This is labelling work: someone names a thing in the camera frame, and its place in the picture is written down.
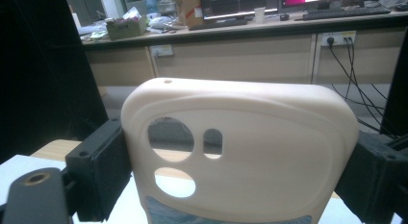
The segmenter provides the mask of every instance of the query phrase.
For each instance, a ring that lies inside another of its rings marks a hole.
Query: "computer mouse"
[[[289,20],[289,15],[288,14],[281,14],[280,16],[280,21],[286,21]]]

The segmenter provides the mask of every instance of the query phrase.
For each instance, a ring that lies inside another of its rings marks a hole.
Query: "black cable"
[[[360,93],[361,98],[363,99],[364,105],[366,106],[366,109],[369,111],[369,113],[371,114],[371,116],[375,119],[375,121],[381,125],[381,123],[378,121],[378,119],[374,116],[374,114],[372,113],[372,111],[369,109],[366,100],[364,99],[365,95],[367,97],[367,95],[360,89],[360,87],[358,86],[358,84],[352,79],[352,77],[350,75],[348,75],[347,71],[345,71],[344,66],[342,65],[342,63],[339,61],[339,59],[337,58],[336,54],[333,52],[333,49],[330,48],[331,53],[333,54],[333,57],[336,59],[336,61],[339,63],[339,65],[342,67],[343,72],[345,73],[345,75],[348,77],[348,79],[353,83],[353,85],[355,85]]]
[[[350,65],[351,65],[350,75],[352,76],[352,75],[354,75],[354,49],[353,49],[353,55],[352,55],[352,58],[351,58],[351,56],[350,56],[350,47],[348,45],[348,40],[347,40],[347,38],[344,38],[344,40],[345,40],[345,43],[347,43],[348,58],[350,59]],[[345,98],[348,97],[348,92],[350,91],[350,87],[351,87],[351,81],[348,80],[348,87],[347,87],[347,93],[345,95]]]
[[[342,95],[342,94],[336,89],[336,87],[335,87],[334,85],[331,85],[331,86],[332,86],[332,88],[333,88],[341,97],[343,97],[344,100],[349,101],[349,102],[352,102],[352,103],[357,104],[357,105],[365,106],[364,103],[355,101],[355,100],[350,99],[350,98],[345,98],[345,96]],[[385,108],[378,107],[378,106],[372,106],[372,105],[367,105],[367,106],[368,106],[368,107],[376,107],[377,109],[383,110],[383,111],[385,110]]]
[[[374,130],[375,132],[378,132],[378,133],[380,132],[380,130],[378,128],[376,128],[374,126],[371,126],[369,123],[365,122],[364,120],[362,120],[360,118],[357,118],[357,121],[358,121],[358,123],[360,123],[360,124],[370,128],[370,129]]]
[[[351,48],[352,48],[352,50],[353,50],[353,55],[354,55],[354,43],[353,43],[353,40],[351,39],[351,37],[349,37],[348,38],[349,40],[350,40],[350,42],[351,42]],[[365,94],[365,96],[366,96],[366,98],[370,101],[370,103],[374,106],[374,104],[372,103],[372,101],[368,98],[368,96]],[[373,107],[380,115],[381,115],[381,118],[382,118],[382,120],[384,121],[384,122],[387,122],[390,126],[392,126],[393,127],[393,130],[394,131],[396,131],[397,133],[399,133],[399,131],[398,131],[398,128],[396,128],[395,126],[394,126],[394,124],[392,123],[392,122],[390,122],[385,116],[384,116],[384,113],[382,113],[382,112],[380,112],[378,109],[377,109],[377,107]],[[384,126],[381,124],[381,123],[378,123],[386,132],[388,132],[389,134],[392,134],[392,132],[390,132],[388,129],[386,129],[386,128],[384,128]],[[388,137],[392,137],[392,138],[396,138],[396,136],[395,135],[388,135]]]
[[[374,84],[371,84],[371,86],[372,86],[382,97],[384,97],[384,99],[387,100],[387,97],[384,96],[384,94],[382,94],[382,93],[380,92],[380,90],[378,90],[378,88],[377,88]]]
[[[342,65],[342,63],[340,62],[340,60],[337,58],[336,54],[333,52],[334,39],[333,39],[332,37],[328,38],[328,39],[327,39],[327,43],[329,43],[330,52],[332,53],[333,57],[336,59],[336,61],[338,62],[338,64],[339,64],[340,67],[342,68],[342,70],[343,70],[344,74],[347,76],[348,80],[349,80],[351,83],[353,83],[353,85],[355,85],[355,86],[357,87],[357,89],[358,89],[358,91],[359,91],[359,94],[360,94],[360,97],[362,98],[362,100],[363,100],[363,102],[364,102],[363,105],[366,107],[366,109],[367,109],[367,111],[370,113],[371,117],[381,126],[381,123],[378,121],[378,119],[377,119],[377,118],[375,117],[375,115],[372,113],[372,111],[371,111],[370,108],[369,108],[369,105],[367,104],[367,102],[366,102],[366,100],[365,100],[364,98],[365,98],[365,97],[367,98],[367,100],[371,103],[372,107],[373,107],[382,117],[384,117],[384,114],[383,114],[379,109],[377,109],[377,108],[375,107],[374,103],[372,103],[372,101],[368,98],[368,96],[360,89],[360,87],[359,87],[359,85],[358,85],[358,83],[357,83],[357,78],[356,78],[356,76],[355,76],[354,66],[353,66],[353,65],[354,65],[354,44],[353,44],[353,42],[352,42],[352,39],[350,39],[350,40],[351,40],[351,47],[352,47],[352,51],[353,51],[352,56],[349,55],[350,63],[352,63],[350,74],[347,73],[347,71],[345,70],[344,66]],[[378,131],[378,132],[379,132],[378,129],[376,129],[376,128],[372,127],[372,126],[368,126],[368,127],[371,128],[371,129],[373,129],[373,130],[375,130],[375,131]]]

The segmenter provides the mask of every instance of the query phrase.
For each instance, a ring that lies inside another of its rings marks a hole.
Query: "black bracket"
[[[395,212],[408,220],[408,157],[402,150],[360,133],[336,193],[362,222],[390,223]]]
[[[44,168],[14,181],[0,223],[71,223],[75,212],[81,221],[108,219],[132,170],[120,121],[107,121],[65,161],[63,171]]]

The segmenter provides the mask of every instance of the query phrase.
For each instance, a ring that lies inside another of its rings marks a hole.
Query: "bottle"
[[[146,2],[147,14],[158,12],[156,0],[144,0]]]

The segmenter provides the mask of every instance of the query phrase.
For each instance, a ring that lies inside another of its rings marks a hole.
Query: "cable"
[[[350,56],[350,47],[348,45],[348,40],[347,40],[347,38],[344,38],[344,40],[345,40],[345,43],[347,43],[348,58],[350,59],[350,64],[351,64],[350,75],[355,76],[355,74],[354,74],[354,49],[353,49],[353,54],[352,54],[352,57],[351,57]],[[345,98],[347,98],[347,96],[348,96],[348,92],[350,90],[350,87],[351,87],[351,81],[349,80],[348,81],[348,87],[347,87],[347,93],[345,95]]]
[[[370,113],[371,117],[381,126],[381,122],[378,121],[378,119],[375,117],[375,115],[372,113],[372,111],[370,110],[370,107],[368,105],[368,103],[366,102],[366,99],[370,102],[370,106],[372,108],[374,108],[380,115],[381,117],[384,117],[384,114],[374,105],[374,103],[372,103],[372,101],[368,98],[368,96],[360,89],[358,83],[357,83],[357,78],[355,76],[355,72],[354,72],[354,44],[352,42],[351,37],[348,38],[351,41],[351,48],[352,48],[352,54],[349,51],[349,44],[348,44],[348,40],[346,39],[346,43],[347,43],[347,49],[348,49],[348,56],[349,56],[349,61],[351,64],[351,70],[350,70],[350,74],[347,73],[347,71],[345,70],[344,66],[342,65],[342,63],[340,62],[340,60],[337,58],[336,54],[333,51],[333,43],[334,43],[334,39],[332,37],[329,37],[327,39],[327,43],[329,44],[329,49],[330,52],[332,53],[333,57],[336,59],[336,61],[338,62],[338,64],[340,65],[340,67],[342,68],[344,74],[347,76],[348,80],[349,80],[349,84],[351,85],[351,83],[353,85],[355,85],[357,87],[357,90],[360,94],[361,99],[363,100],[362,105],[364,105],[367,109],[367,111]],[[366,122],[362,121],[361,119],[358,119],[358,121],[369,127],[370,129],[373,129],[374,131],[379,132],[379,130],[369,124],[367,124]]]
[[[342,95],[342,94],[336,89],[336,87],[335,87],[334,85],[331,85],[331,86],[332,86],[332,88],[333,88],[341,97],[343,97],[344,100],[349,101],[349,102],[352,102],[352,103],[357,104],[357,105],[362,105],[362,106],[365,105],[364,103],[361,103],[361,102],[358,102],[358,101],[354,101],[353,99],[345,98],[345,96]],[[368,106],[368,107],[376,107],[377,109],[383,110],[383,111],[385,110],[385,108],[378,107],[378,106],[372,106],[372,105],[367,105],[367,106]]]
[[[371,84],[371,86],[372,86],[382,97],[384,97],[384,99],[387,100],[387,97],[384,96],[384,94],[382,94],[382,93],[380,92],[380,90],[378,90],[378,88],[377,88],[374,84]]]

